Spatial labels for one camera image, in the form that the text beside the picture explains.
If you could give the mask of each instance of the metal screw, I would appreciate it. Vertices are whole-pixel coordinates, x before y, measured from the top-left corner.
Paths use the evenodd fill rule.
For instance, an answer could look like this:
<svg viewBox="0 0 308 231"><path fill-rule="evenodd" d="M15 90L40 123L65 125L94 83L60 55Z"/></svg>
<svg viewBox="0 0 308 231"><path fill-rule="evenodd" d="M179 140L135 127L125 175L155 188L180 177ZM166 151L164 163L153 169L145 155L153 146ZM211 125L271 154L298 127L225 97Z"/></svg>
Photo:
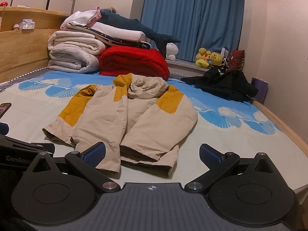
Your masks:
<svg viewBox="0 0 308 231"><path fill-rule="evenodd" d="M187 184L187 187L191 190L199 190L202 188L202 184L200 182L190 182Z"/></svg>
<svg viewBox="0 0 308 231"><path fill-rule="evenodd" d="M117 183L115 183L114 181L108 181L103 184L103 188L107 190L116 189L117 186L118 186Z"/></svg>

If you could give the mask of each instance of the beige jacket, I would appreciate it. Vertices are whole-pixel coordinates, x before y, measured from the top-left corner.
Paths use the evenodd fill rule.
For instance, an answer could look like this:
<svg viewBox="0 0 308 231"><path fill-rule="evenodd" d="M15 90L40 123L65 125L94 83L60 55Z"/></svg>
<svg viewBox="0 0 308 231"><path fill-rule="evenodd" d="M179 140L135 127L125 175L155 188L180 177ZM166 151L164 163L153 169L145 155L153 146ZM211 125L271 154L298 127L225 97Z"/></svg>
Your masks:
<svg viewBox="0 0 308 231"><path fill-rule="evenodd" d="M120 165L168 176L177 162L178 143L198 114L190 100L158 77L119 75L113 85L81 89L43 129L77 151L102 141L106 156L96 167L112 173Z"/></svg>

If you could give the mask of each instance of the blue shark plush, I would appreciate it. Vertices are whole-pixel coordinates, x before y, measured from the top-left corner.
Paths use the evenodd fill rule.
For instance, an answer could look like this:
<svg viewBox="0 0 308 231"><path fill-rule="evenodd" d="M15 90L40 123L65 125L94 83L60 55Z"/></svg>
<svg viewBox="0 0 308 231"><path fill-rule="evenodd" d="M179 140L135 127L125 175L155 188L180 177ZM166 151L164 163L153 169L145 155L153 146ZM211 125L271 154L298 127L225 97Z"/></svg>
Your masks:
<svg viewBox="0 0 308 231"><path fill-rule="evenodd" d="M154 30L144 26L138 19L128 19L122 17L118 14L112 13L109 9L101 9L100 13L102 17L97 20L97 22L101 22L116 28L127 29L127 30L136 30L141 31L145 34L145 36L156 43L156 47L159 52L163 55L164 58L167 57L166 47L167 43L170 42L181 42L180 39L175 38L171 35L158 34Z"/></svg>

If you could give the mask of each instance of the wooden shelf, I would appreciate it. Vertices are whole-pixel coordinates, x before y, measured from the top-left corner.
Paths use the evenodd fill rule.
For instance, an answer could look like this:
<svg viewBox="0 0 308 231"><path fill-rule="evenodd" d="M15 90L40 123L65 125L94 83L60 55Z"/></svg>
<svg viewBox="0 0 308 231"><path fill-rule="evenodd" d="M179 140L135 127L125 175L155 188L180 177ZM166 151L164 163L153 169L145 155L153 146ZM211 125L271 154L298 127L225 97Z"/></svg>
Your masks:
<svg viewBox="0 0 308 231"><path fill-rule="evenodd" d="M13 26L23 19L33 19L35 29L60 29L60 25L70 14L38 8L0 7L0 16L0 32L3 32L13 30Z"/></svg>

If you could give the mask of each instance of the bed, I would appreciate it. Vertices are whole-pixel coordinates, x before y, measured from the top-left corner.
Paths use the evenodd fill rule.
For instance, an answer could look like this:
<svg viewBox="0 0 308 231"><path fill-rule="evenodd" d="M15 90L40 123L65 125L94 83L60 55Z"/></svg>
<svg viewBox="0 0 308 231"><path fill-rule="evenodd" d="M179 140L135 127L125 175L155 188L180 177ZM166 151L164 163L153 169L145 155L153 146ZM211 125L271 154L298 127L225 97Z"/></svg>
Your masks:
<svg viewBox="0 0 308 231"><path fill-rule="evenodd" d="M67 16L31 8L5 8L2 11L5 25L13 25L14 13L21 12L32 13L33 21L48 24L39 23L39 28L29 31L9 31L6 26L6 31L2 32L0 28L0 82L45 68L48 63L47 39ZM56 18L54 26L46 19L48 17ZM79 89L88 84L110 85L114 79L97 73L46 71L32 73L29 80L13 82L0 93L0 103L12 103L1 119L10 127L8 136L26 142L49 142L42 128L55 120ZM199 147L207 143L221 153L232 151L241 157L254 157L257 152L267 153L299 200L306 197L307 145L272 112L256 102L251 105L215 97L177 79L167 82L190 99L198 112L198 122L181 141L178 162L170 177L162 178L121 166L120 174L110 176L121 187L125 182L180 182L184 187L208 170L199 159ZM55 146L55 157L62 157L73 150L61 143L55 143Z"/></svg>

